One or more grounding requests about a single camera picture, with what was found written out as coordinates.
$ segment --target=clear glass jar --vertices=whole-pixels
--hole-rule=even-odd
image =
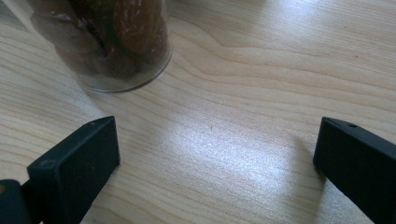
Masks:
[[[165,0],[3,1],[90,89],[138,88],[170,60]]]

